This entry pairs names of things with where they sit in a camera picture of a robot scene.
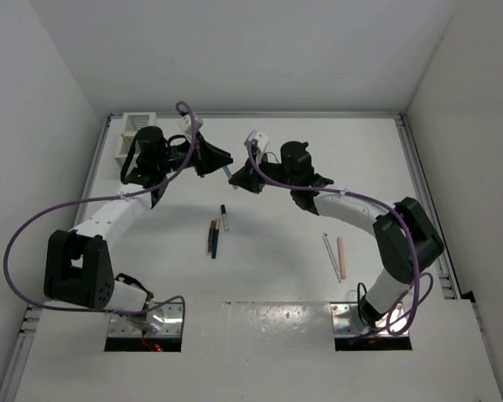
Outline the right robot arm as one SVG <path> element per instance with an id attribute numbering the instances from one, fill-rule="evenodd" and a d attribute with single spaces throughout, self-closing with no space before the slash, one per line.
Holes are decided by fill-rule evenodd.
<path id="1" fill-rule="evenodd" d="M 359 331 L 370 332 L 379 320 L 389 319 L 407 294 L 412 295 L 404 325 L 409 327 L 425 297 L 420 284 L 424 271 L 444 252 L 444 243 L 422 205 L 411 197 L 388 204 L 335 188 L 333 180 L 315 172 L 305 142 L 283 144 L 280 162 L 267 160 L 263 140 L 248 139 L 245 147 L 246 163 L 231 177 L 231 185 L 251 193 L 260 193 L 267 185 L 287 189 L 301 210 L 337 219 L 376 240 L 383 268 L 353 310 Z"/>

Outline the light blue makeup tube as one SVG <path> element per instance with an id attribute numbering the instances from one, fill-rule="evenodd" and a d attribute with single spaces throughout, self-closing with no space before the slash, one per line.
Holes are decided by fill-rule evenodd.
<path id="1" fill-rule="evenodd" d="M 231 179 L 232 173 L 231 173 L 231 170 L 227 166 L 223 167 L 223 171 L 224 171 L 225 175 L 227 176 L 227 178 Z"/>

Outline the pink makeup stick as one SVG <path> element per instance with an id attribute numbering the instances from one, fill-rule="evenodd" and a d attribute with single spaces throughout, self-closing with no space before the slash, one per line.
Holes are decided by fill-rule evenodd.
<path id="1" fill-rule="evenodd" d="M 343 281 L 346 279 L 345 251 L 344 251 L 343 238 L 338 237 L 336 239 L 336 244 L 337 244 L 337 254 L 339 260 L 340 279 Z"/>

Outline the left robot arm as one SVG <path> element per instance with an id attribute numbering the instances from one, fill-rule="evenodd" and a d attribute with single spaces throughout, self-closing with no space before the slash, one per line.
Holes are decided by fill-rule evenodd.
<path id="1" fill-rule="evenodd" d="M 145 309 L 152 293 L 130 276 L 114 274 L 111 248 L 136 219 L 158 204 L 170 173 L 193 168 L 204 177 L 232 162 L 229 152 L 201 134 L 165 138 L 157 126 L 140 129 L 122 165 L 117 198 L 74 228 L 57 230 L 49 237 L 44 294 L 91 310 Z"/>

